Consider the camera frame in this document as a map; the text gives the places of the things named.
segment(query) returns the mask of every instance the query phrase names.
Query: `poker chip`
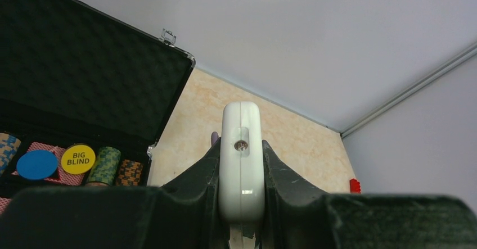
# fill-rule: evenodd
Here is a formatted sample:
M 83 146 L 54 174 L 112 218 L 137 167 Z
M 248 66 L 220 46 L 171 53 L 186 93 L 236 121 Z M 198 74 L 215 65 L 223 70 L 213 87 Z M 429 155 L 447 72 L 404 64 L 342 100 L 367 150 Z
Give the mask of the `poker chip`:
M 119 168 L 116 185 L 138 186 L 141 181 L 143 165 L 128 159 L 123 160 Z
M 20 147 L 21 141 L 13 135 L 0 133 L 0 175 L 7 169 L 8 163 Z
M 85 186 L 96 186 L 96 187 L 101 187 L 101 186 L 107 186 L 107 184 L 105 184 L 105 183 L 93 182 L 93 183 L 87 183 Z
M 56 156 L 48 151 L 37 150 L 22 155 L 16 164 L 18 174 L 29 180 L 42 180 L 58 168 Z
M 121 152 L 118 149 L 113 147 L 100 148 L 86 183 L 99 182 L 112 185 L 120 159 Z
M 69 147 L 61 156 L 61 167 L 70 174 L 83 174 L 90 170 L 96 161 L 93 149 L 84 144 Z

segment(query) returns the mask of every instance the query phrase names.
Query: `white wall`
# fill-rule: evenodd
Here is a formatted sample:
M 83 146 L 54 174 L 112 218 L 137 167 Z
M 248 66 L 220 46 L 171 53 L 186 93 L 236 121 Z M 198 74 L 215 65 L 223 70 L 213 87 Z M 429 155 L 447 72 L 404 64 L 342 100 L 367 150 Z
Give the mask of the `white wall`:
M 477 40 L 477 0 L 81 0 L 343 130 Z
M 477 212 L 477 58 L 344 144 L 363 192 L 451 194 Z

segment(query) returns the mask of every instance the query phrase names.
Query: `stack of poker chips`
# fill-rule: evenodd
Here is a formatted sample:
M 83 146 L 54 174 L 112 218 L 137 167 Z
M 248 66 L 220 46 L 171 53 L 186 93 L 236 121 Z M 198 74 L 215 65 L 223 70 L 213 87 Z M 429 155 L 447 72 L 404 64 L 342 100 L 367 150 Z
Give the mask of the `stack of poker chips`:
M 102 147 L 98 150 L 96 162 L 86 180 L 87 186 L 112 185 L 118 168 L 121 152 L 113 147 Z
M 119 169 L 116 185 L 138 186 L 141 180 L 142 164 L 125 159 Z
M 20 143 L 21 141 L 13 135 L 0 133 L 0 175 L 7 169 L 8 163 L 20 147 Z

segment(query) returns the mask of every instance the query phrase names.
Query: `yellow poker chip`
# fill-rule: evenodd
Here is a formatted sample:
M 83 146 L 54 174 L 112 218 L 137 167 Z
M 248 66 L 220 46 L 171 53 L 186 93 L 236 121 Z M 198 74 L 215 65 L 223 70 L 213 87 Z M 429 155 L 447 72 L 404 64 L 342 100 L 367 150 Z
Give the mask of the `yellow poker chip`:
M 61 167 L 71 174 L 83 174 L 93 167 L 96 155 L 93 149 L 84 144 L 69 147 L 61 156 Z

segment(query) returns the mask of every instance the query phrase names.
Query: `case latch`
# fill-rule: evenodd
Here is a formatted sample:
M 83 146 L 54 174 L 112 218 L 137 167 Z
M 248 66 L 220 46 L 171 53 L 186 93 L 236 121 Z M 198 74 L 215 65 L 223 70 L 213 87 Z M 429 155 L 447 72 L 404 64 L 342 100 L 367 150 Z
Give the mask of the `case latch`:
M 161 37 L 162 41 L 168 45 L 174 45 L 176 43 L 176 36 L 172 33 L 172 31 L 163 29 Z

